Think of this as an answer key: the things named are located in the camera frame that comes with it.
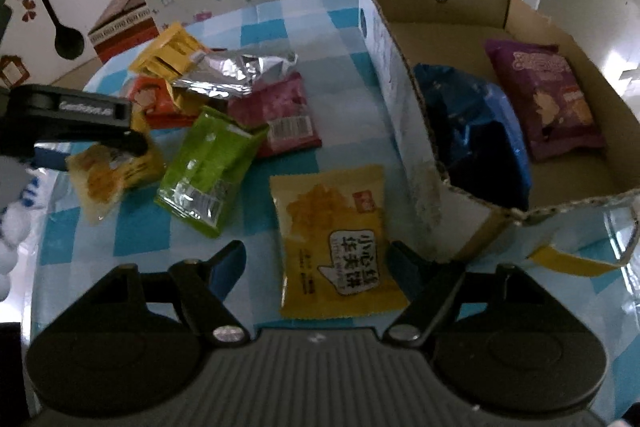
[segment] purple snack package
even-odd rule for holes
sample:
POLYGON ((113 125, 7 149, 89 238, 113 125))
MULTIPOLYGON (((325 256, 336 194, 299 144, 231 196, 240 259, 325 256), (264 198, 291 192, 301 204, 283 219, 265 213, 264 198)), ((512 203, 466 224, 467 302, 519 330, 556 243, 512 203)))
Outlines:
POLYGON ((606 146, 558 46, 488 40, 484 49, 520 120, 534 160, 578 147, 606 146))

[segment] black round disc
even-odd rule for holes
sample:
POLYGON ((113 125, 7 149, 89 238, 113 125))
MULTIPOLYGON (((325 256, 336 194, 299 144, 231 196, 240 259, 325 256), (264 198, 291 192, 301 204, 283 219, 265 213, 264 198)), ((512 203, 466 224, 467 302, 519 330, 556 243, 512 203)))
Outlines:
POLYGON ((52 409, 92 417, 138 412, 178 393, 198 368, 197 338, 167 317, 114 318, 96 309, 90 322, 103 327, 45 330, 27 352, 29 377, 52 409), (111 330, 110 321, 117 323, 111 330))
POLYGON ((451 325, 437 335, 434 367, 484 409, 537 416, 586 407, 605 376, 602 344, 586 328, 553 331, 548 316, 527 311, 515 320, 485 312, 451 325))

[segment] crumpled wrapper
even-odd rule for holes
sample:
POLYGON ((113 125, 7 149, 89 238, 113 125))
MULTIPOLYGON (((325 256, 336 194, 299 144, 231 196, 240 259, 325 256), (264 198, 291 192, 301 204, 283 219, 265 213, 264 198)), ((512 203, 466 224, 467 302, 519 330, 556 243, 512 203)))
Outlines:
POLYGON ((238 51, 196 52, 194 67, 172 86, 228 100, 251 94, 259 84, 271 84, 285 78, 295 67, 298 56, 250 55, 238 51))

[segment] blue snack package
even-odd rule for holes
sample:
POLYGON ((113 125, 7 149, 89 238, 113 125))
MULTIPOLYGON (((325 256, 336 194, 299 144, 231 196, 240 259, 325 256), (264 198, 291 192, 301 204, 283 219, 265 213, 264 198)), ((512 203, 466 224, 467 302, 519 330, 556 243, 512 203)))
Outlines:
POLYGON ((529 157, 502 89, 450 66, 418 64, 438 157, 451 184, 506 208, 529 208, 529 157))

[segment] checkered tablecloth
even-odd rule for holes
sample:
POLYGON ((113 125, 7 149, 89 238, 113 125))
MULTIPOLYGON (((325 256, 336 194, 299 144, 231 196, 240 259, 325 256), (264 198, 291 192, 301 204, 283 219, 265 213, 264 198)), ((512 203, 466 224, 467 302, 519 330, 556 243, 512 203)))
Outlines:
MULTIPOLYGON (((292 49, 298 53, 299 70, 323 147, 254 162, 234 213, 218 239, 204 237, 154 204, 157 185, 128 193, 98 227, 90 227, 82 217, 68 176, 60 174, 50 200, 35 276, 34 331, 45 327, 118 264, 136 263, 141 271, 164 271, 182 259, 208 259, 231 239, 244 242, 247 266, 226 306, 252 332, 263 325, 295 326, 283 321, 279 313, 280 244, 268 184, 274 174, 382 164, 389 238, 420 250, 420 229, 376 74, 357 27, 357 6, 358 0, 283 0, 189 26, 188 30, 209 46, 239 48, 251 44, 265 52, 292 49)), ((87 90, 118 93, 127 78, 127 67, 140 49, 112 58, 92 78, 87 90)), ((183 130, 155 132, 167 160, 177 152, 183 137, 183 130)), ((75 144, 73 150, 81 147, 75 144)), ((598 279, 558 275, 535 267, 529 272, 606 345, 610 371, 594 410, 611 420, 640 397, 640 337, 634 314, 623 306, 628 302, 628 292, 620 271, 598 279)), ((159 306, 158 311, 166 309, 159 306)), ((366 325, 380 330, 394 316, 314 325, 366 325)))

